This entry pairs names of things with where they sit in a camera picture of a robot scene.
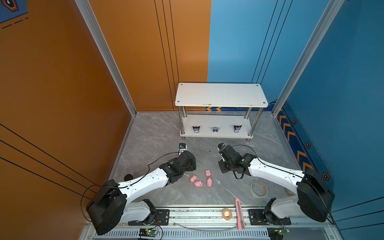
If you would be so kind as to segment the black purple figurine toy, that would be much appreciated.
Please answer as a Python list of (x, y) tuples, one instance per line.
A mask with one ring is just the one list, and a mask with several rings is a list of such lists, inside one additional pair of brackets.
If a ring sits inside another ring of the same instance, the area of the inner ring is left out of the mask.
[(242, 125), (234, 125), (234, 133), (238, 134), (242, 128)]

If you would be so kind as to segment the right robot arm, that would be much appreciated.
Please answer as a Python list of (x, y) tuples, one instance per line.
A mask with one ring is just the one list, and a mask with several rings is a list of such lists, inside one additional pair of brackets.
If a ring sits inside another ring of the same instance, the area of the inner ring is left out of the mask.
[(256, 154), (241, 156), (232, 146), (223, 143), (218, 145), (218, 150), (222, 173), (233, 172), (239, 180), (244, 176), (262, 178), (292, 192), (292, 196), (269, 200), (261, 214), (267, 225), (285, 225), (291, 217), (299, 216), (317, 222), (333, 221), (335, 194), (317, 171), (284, 168), (264, 161)]

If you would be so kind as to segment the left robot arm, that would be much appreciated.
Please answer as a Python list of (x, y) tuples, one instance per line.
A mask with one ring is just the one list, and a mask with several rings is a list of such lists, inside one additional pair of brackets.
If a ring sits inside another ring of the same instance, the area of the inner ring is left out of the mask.
[(154, 204), (148, 199), (137, 203), (134, 200), (175, 183), (185, 172), (192, 172), (196, 167), (195, 156), (189, 151), (183, 151), (178, 157), (140, 178), (120, 183), (108, 180), (86, 206), (96, 233), (101, 236), (118, 224), (129, 222), (156, 224), (157, 209)]

